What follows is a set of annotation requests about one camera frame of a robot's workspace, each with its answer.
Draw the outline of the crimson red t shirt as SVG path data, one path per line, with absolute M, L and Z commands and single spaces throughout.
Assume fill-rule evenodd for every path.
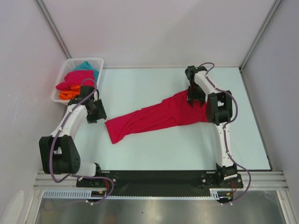
M 190 105 L 187 93 L 178 92 L 159 104 L 108 120 L 105 125 L 111 142 L 116 144 L 130 134 L 208 122 L 206 102 L 194 101 Z

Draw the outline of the white plastic laundry basket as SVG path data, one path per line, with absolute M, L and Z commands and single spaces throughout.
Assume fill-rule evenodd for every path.
M 78 57 L 78 58 L 67 59 L 64 62 L 62 69 L 60 70 L 60 73 L 56 80 L 56 85 L 63 82 L 64 78 L 67 76 L 68 73 L 72 72 L 76 67 L 78 67 L 79 65 L 81 65 L 84 62 L 88 62 L 90 64 L 90 66 L 92 67 L 92 70 L 97 70 L 99 72 L 98 75 L 95 77 L 95 80 L 97 81 L 96 82 L 97 86 L 99 87 L 101 72 L 102 72 L 103 65 L 104 65 L 104 59 L 100 58 L 100 57 Z M 51 95 L 52 101 L 61 103 L 63 105 L 67 105 L 70 100 L 69 99 L 66 99 L 66 100 L 60 99 L 59 94 L 60 94 L 60 91 L 57 88 L 55 88 Z

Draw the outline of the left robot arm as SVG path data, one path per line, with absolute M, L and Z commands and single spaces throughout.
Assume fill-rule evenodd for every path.
M 92 186 L 103 182 L 100 165 L 81 159 L 74 138 L 81 124 L 97 123 L 107 115 L 96 87 L 81 86 L 80 93 L 67 105 L 67 112 L 58 127 L 49 135 L 41 137 L 39 149 L 44 173 L 87 176 Z

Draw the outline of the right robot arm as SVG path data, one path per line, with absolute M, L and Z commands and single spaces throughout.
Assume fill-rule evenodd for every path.
M 233 118 L 233 99 L 230 91 L 221 90 L 208 77 L 212 68 L 207 69 L 205 63 L 196 67 L 188 66 L 185 75 L 189 80 L 187 102 L 194 107 L 195 103 L 206 105 L 205 115 L 212 124 L 218 156 L 215 178 L 212 183 L 227 187 L 237 177 L 237 165 L 232 159 L 230 150 L 229 124 Z

